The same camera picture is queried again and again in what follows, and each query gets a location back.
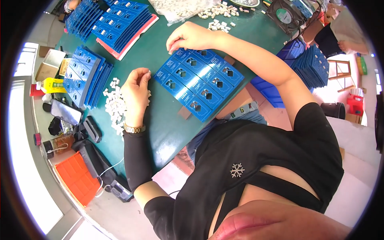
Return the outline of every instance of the white cable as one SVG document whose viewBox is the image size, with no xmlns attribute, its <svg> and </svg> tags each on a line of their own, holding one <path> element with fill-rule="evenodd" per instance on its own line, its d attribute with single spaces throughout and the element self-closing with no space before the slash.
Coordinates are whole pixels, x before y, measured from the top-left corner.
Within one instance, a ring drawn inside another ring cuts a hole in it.
<svg viewBox="0 0 384 240">
<path fill-rule="evenodd" d="M 104 172 L 102 172 L 102 173 L 99 175 L 98 178 L 100 178 L 101 175 L 103 175 L 106 171 L 110 170 L 110 169 L 113 168 L 114 166 L 116 166 L 116 165 L 118 165 L 119 163 L 121 163 L 123 160 L 124 160 L 124 157 L 120 160 L 120 162 L 118 162 L 118 163 L 116 163 L 115 165 L 113 165 L 112 167 L 109 167 L 109 168 L 107 168 L 106 170 L 104 170 Z M 95 197 L 100 197 L 100 196 L 102 195 L 102 193 L 104 192 L 105 188 L 108 187 L 108 186 L 110 186 L 110 185 L 109 185 L 109 184 L 108 184 L 108 185 L 105 185 L 105 187 L 103 188 L 103 190 L 101 191 L 101 193 L 100 193 L 99 195 L 97 195 L 97 192 L 99 192 L 99 190 L 102 188 L 102 186 L 103 186 L 103 180 L 101 179 L 101 185 L 100 185 L 100 187 L 98 188 L 98 190 L 96 191 L 96 195 L 95 195 Z"/>
<path fill-rule="evenodd" d="M 48 154 L 48 153 L 51 153 L 51 152 L 54 152 L 54 151 L 57 151 L 57 150 L 60 150 L 60 149 L 66 149 L 68 146 L 69 146 L 68 143 L 64 143 L 64 144 L 62 144 L 62 145 L 59 146 L 60 148 L 56 148 L 56 149 L 49 150 L 49 151 L 47 152 L 47 154 Z"/>
</svg>

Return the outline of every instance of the window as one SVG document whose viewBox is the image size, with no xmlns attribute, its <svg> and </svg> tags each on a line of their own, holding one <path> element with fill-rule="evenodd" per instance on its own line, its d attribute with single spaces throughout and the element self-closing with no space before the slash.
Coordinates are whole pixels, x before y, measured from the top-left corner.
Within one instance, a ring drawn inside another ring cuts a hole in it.
<svg viewBox="0 0 384 240">
<path fill-rule="evenodd" d="M 39 44 L 37 43 L 24 44 L 13 76 L 32 76 L 38 47 Z"/>
<path fill-rule="evenodd" d="M 376 93 L 380 94 L 380 92 L 382 91 L 382 88 L 381 88 L 379 70 L 375 69 L 375 74 L 376 74 Z"/>
<path fill-rule="evenodd" d="M 24 80 L 12 83 L 8 131 L 12 166 L 20 192 L 36 223 L 47 234 L 63 213 L 46 189 L 30 151 L 24 118 Z"/>
<path fill-rule="evenodd" d="M 109 237 L 104 235 L 101 231 L 96 229 L 92 224 L 85 220 L 76 232 L 73 233 L 70 240 L 83 240 L 83 239 L 92 239 L 92 240 L 111 240 Z"/>
</svg>

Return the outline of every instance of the plastic bag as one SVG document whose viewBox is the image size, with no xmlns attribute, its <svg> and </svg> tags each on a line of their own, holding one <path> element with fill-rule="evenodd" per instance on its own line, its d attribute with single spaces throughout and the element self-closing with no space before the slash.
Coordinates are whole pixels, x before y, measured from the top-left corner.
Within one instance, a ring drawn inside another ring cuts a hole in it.
<svg viewBox="0 0 384 240">
<path fill-rule="evenodd" d="M 221 3 L 221 0 L 148 0 L 155 11 L 164 15 L 168 26 L 183 22 L 196 14 Z"/>
</svg>

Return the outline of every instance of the snowflake emblem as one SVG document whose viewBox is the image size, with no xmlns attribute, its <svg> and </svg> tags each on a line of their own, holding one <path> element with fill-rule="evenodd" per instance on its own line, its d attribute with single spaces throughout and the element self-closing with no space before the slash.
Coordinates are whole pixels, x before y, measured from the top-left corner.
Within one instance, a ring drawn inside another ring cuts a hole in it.
<svg viewBox="0 0 384 240">
<path fill-rule="evenodd" d="M 243 171 L 245 171 L 245 169 L 243 168 L 243 166 L 241 165 L 241 163 L 239 164 L 233 164 L 232 166 L 232 170 L 230 171 L 231 175 L 232 175 L 232 178 L 233 177 L 241 177 L 241 175 L 243 174 Z"/>
</svg>

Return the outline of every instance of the black bucket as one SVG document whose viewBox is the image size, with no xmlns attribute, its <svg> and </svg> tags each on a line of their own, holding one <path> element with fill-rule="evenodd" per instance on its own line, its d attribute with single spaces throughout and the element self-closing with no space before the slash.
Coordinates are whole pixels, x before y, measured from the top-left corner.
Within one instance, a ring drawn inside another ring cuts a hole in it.
<svg viewBox="0 0 384 240">
<path fill-rule="evenodd" d="M 345 119 L 344 103 L 322 103 L 320 107 L 328 117 Z"/>
</svg>

